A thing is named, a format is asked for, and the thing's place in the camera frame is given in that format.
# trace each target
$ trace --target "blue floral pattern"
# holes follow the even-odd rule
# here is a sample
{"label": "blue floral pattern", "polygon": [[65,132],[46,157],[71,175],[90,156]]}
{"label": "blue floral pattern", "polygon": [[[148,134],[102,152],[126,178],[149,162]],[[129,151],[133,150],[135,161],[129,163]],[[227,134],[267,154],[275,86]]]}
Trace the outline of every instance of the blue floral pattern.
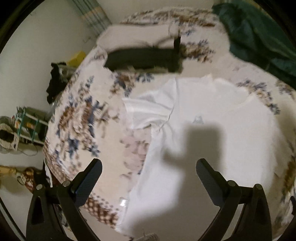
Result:
{"label": "blue floral pattern", "polygon": [[73,74],[73,76],[71,77],[70,81],[68,82],[68,85],[67,85],[68,90],[71,89],[71,87],[73,86],[73,84],[74,84],[74,83],[77,81],[77,79],[79,78],[80,73],[81,73],[81,68],[82,68],[82,67],[79,66],[79,67],[76,69],[75,73]]}
{"label": "blue floral pattern", "polygon": [[294,89],[293,89],[291,86],[287,85],[287,84],[286,84],[285,82],[283,82],[283,81],[277,80],[277,81],[276,81],[276,87],[278,87],[279,92],[280,92],[281,95],[284,94],[284,93],[286,93],[286,94],[288,94],[293,100],[295,100],[295,97],[294,97]]}
{"label": "blue floral pattern", "polygon": [[102,52],[102,50],[98,50],[87,62],[87,65],[97,60],[104,60],[106,58],[106,54]]}
{"label": "blue floral pattern", "polygon": [[124,90],[124,96],[129,97],[132,89],[135,87],[135,82],[139,83],[150,83],[154,80],[154,76],[151,73],[121,73],[115,72],[112,75],[114,79],[113,85],[111,86],[110,93],[112,95],[120,93],[120,90]]}
{"label": "blue floral pattern", "polygon": [[188,29],[186,32],[183,33],[183,35],[185,36],[190,36],[192,33],[195,32],[195,29],[194,28],[191,28],[191,29]]}
{"label": "blue floral pattern", "polygon": [[52,114],[50,120],[49,120],[51,123],[54,123],[55,122],[55,117],[54,117],[54,113]]}
{"label": "blue floral pattern", "polygon": [[206,9],[171,8],[160,11],[144,11],[128,17],[122,23],[128,24],[161,24],[172,21],[179,26],[214,27],[218,20],[207,18],[211,14]]}
{"label": "blue floral pattern", "polygon": [[211,62],[212,56],[215,54],[215,51],[210,48],[207,39],[200,40],[198,43],[187,42],[186,44],[181,44],[180,52],[184,58],[196,59],[201,62]]}
{"label": "blue floral pattern", "polygon": [[[67,148],[64,149],[69,153],[69,158],[72,160],[74,156],[77,156],[77,151],[79,150],[79,145],[82,143],[83,149],[91,152],[92,156],[98,157],[99,150],[98,145],[95,142],[95,133],[94,133],[94,124],[97,121],[95,114],[101,112],[105,104],[100,105],[100,103],[89,95],[89,90],[94,81],[94,76],[90,76],[86,79],[85,83],[80,84],[78,90],[78,96],[75,98],[73,93],[70,92],[68,95],[68,104],[65,107],[65,110],[60,118],[59,125],[57,127],[56,135],[59,139],[67,143]],[[80,133],[77,133],[77,130],[74,130],[73,136],[71,138],[71,131],[68,126],[71,125],[71,122],[75,118],[75,114],[83,108],[83,114],[81,116],[83,127],[80,128]],[[55,150],[58,156],[62,153],[61,151]]]}
{"label": "blue floral pattern", "polygon": [[273,114],[279,115],[281,113],[278,104],[272,102],[273,98],[271,96],[271,92],[267,91],[267,84],[265,82],[255,84],[251,80],[245,80],[244,82],[238,83],[237,86],[246,87],[249,93],[255,93]]}

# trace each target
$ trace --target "floral bedspread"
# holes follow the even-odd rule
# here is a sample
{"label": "floral bedspread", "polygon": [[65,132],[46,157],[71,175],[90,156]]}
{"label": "floral bedspread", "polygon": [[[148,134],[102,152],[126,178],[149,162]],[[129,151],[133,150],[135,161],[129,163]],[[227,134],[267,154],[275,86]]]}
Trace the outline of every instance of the floral bedspread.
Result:
{"label": "floral bedspread", "polygon": [[124,123],[123,97],[158,88],[172,77],[212,74],[255,92],[274,113],[290,153],[282,177],[274,175],[272,192],[266,190],[274,237],[291,220],[290,197],[296,178],[296,93],[253,64],[229,53],[228,35],[218,17],[208,10],[164,8],[136,13],[124,24],[169,23],[180,28],[181,74],[114,72],[103,67],[107,55],[94,47],[72,77],[53,114],[44,146],[51,172],[63,182],[72,180],[93,158],[103,163],[103,173],[84,207],[98,221],[112,228],[122,212],[120,200],[141,174],[150,143],[150,130],[128,130]]}

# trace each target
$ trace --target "white wall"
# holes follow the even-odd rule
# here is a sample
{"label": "white wall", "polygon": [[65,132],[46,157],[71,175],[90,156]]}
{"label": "white wall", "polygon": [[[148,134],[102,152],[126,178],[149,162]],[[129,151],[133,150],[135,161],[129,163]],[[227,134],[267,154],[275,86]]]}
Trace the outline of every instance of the white wall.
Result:
{"label": "white wall", "polygon": [[112,23],[133,13],[161,7],[197,7],[210,9],[214,0],[97,0]]}
{"label": "white wall", "polygon": [[[67,61],[79,50],[88,53],[94,43],[93,34],[67,0],[43,2],[21,23],[0,54],[0,115],[12,116],[17,106],[49,110],[46,89],[51,62]],[[42,168],[42,161],[41,150],[35,157],[0,154],[0,165]],[[0,196],[25,232],[32,197],[29,191],[16,180],[4,178]]]}

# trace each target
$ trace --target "green cloth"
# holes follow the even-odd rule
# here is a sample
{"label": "green cloth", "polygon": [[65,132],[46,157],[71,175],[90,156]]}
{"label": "green cloth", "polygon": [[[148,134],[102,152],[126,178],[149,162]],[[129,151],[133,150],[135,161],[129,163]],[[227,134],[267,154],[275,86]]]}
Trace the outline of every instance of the green cloth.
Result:
{"label": "green cloth", "polygon": [[212,9],[229,34],[232,54],[296,89],[296,49],[273,19],[241,0]]}

